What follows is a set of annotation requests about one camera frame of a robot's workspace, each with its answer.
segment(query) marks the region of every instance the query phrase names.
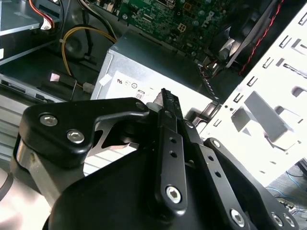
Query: metal bracket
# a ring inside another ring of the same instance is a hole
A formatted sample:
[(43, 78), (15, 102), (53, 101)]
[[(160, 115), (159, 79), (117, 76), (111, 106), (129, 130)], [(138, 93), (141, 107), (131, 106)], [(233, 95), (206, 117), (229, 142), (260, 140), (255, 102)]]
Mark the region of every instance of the metal bracket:
[(144, 119), (148, 114), (147, 106), (135, 98), (43, 104), (25, 110), (19, 134), (37, 154), (73, 168), (83, 164), (92, 148), (96, 124), (108, 122), (110, 129), (117, 122)]
[(256, 227), (242, 210), (215, 153), (203, 146), (196, 128), (188, 121), (180, 123), (185, 153), (209, 185), (225, 229), (255, 230)]
[(217, 139), (209, 138), (204, 145), (211, 148), (241, 204), (257, 229), (298, 230), (292, 215), (267, 191)]
[(157, 168), (155, 199), (166, 217), (182, 216), (188, 208), (182, 136), (177, 118), (182, 112), (177, 97), (162, 89), (163, 109), (158, 112)]

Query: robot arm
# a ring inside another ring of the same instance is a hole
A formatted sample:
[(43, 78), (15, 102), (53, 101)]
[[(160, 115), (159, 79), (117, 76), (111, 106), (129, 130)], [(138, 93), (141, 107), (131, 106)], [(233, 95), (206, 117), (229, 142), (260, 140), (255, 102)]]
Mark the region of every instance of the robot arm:
[[(214, 138), (205, 142), (162, 89), (155, 112), (135, 98), (36, 105), (14, 158), (52, 207), (50, 230), (298, 230), (291, 214)], [(84, 177), (100, 149), (133, 153)]]

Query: blue wire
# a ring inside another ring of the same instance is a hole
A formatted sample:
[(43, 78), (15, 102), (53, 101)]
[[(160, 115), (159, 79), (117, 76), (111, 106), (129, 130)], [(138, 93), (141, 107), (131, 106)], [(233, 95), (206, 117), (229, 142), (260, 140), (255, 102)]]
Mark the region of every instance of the blue wire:
[(284, 197), (288, 197), (288, 198), (292, 198), (292, 199), (294, 198), (294, 197), (292, 197), (292, 196), (284, 195), (281, 191), (279, 191), (279, 190), (276, 189), (276, 188), (266, 187), (266, 189), (274, 190), (274, 191), (278, 192), (280, 195), (282, 195), (282, 196), (284, 196)]
[[(287, 197), (287, 198), (293, 199), (293, 200), (298, 204), (297, 199), (296, 199), (295, 197), (285, 195), (285, 194), (283, 194), (281, 191), (279, 191), (279, 190), (276, 189), (276, 188), (266, 187), (266, 189), (274, 190), (274, 191), (278, 192), (280, 195), (282, 195), (283, 197)], [(300, 206), (298, 206), (298, 210), (295, 211), (295, 212), (292, 214), (292, 216), (295, 215), (296, 213), (300, 212), (300, 211), (301, 211), (300, 209), (301, 209)]]
[(298, 184), (298, 182), (296, 182), (296, 180), (293, 179), (293, 178), (289, 175), (289, 173), (287, 173), (287, 175), (288, 175), (288, 177), (291, 179), (291, 181), (293, 181), (294, 183), (296, 183), (296, 185), (297, 185), (300, 189), (302, 189), (304, 192), (306, 192), (306, 191)]

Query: motherboard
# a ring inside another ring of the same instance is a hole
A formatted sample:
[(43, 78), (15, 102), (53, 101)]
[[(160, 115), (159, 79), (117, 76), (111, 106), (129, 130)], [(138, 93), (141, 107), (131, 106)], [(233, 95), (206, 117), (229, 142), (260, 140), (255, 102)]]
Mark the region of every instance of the motherboard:
[(118, 0), (96, 2), (155, 39), (202, 62), (235, 0)]

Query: capacitor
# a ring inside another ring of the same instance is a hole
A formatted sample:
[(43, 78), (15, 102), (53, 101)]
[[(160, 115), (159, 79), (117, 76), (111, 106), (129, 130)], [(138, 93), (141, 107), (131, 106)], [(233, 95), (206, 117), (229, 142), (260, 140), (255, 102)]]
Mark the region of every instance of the capacitor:
[(205, 16), (205, 11), (199, 11), (199, 12), (198, 12), (198, 15), (199, 15), (199, 16)]
[(198, 21), (193, 21), (193, 25), (194, 25), (194, 26), (199, 26), (200, 23), (199, 23)]

